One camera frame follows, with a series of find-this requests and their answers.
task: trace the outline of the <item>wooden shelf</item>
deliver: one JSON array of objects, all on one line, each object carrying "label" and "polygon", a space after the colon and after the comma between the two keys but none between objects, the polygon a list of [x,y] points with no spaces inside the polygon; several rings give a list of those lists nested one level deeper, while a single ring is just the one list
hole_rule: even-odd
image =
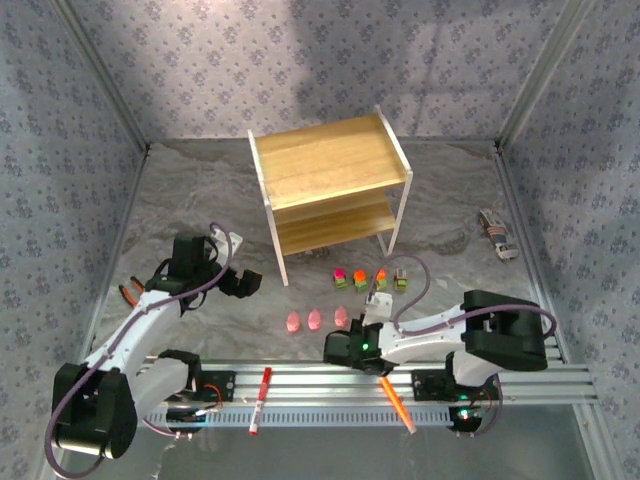
[{"label": "wooden shelf", "polygon": [[274,213],[403,185],[407,171],[378,115],[256,138]]},{"label": "wooden shelf", "polygon": [[348,242],[394,229],[396,220],[383,201],[340,212],[278,225],[283,255]]}]

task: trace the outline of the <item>pink toy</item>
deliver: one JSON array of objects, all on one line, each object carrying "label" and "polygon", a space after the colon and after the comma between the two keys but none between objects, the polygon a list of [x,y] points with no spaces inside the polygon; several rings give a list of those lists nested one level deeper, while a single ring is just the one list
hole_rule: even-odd
[{"label": "pink toy", "polygon": [[300,330],[300,314],[298,312],[291,312],[287,317],[287,331],[289,333],[295,333]]},{"label": "pink toy", "polygon": [[309,314],[309,328],[313,331],[319,330],[322,326],[322,315],[317,309],[313,309]]},{"label": "pink toy", "polygon": [[347,309],[344,307],[336,308],[336,313],[333,317],[333,320],[336,322],[336,325],[339,328],[345,328],[347,326],[347,322],[349,321],[349,313]]}]

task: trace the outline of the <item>floral wallpaper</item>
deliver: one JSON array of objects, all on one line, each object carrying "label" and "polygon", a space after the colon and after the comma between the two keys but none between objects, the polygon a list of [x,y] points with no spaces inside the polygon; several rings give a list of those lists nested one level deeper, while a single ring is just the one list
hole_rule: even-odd
[{"label": "floral wallpaper", "polygon": [[0,2],[0,478],[32,478],[142,159],[46,1]]},{"label": "floral wallpaper", "polygon": [[507,152],[576,361],[640,478],[640,7],[596,4]]},{"label": "floral wallpaper", "polygon": [[493,139],[564,0],[72,0],[151,140],[367,114]]}]

